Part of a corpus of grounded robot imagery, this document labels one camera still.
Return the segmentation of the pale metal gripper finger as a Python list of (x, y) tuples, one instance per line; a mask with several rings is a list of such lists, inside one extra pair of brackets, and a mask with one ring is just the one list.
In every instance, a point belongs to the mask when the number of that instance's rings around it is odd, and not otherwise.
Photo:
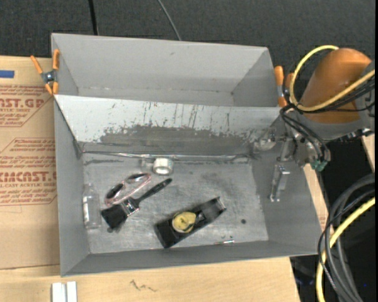
[(284, 139), (285, 135), (278, 133), (276, 130), (265, 130), (256, 140), (254, 149), (262, 152), (269, 151), (284, 141)]
[(281, 194), (285, 191), (290, 171), (282, 164), (276, 164), (273, 170), (272, 186), (269, 195), (271, 202), (279, 202)]

